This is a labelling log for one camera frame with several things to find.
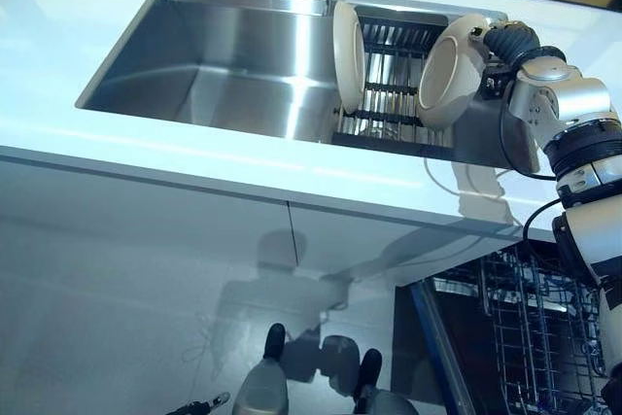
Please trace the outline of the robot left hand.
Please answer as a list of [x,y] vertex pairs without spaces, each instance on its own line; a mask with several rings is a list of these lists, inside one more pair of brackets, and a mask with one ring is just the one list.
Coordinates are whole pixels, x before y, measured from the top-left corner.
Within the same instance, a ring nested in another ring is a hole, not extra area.
[[230,399],[230,392],[222,392],[205,401],[192,401],[174,411],[170,415],[208,415],[225,405]]

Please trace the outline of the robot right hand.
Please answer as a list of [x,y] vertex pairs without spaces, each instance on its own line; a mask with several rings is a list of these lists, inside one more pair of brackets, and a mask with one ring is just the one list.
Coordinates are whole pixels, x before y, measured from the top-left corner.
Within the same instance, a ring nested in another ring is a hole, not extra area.
[[475,26],[469,31],[468,39],[507,64],[540,47],[536,32],[522,21],[497,21],[487,26]]

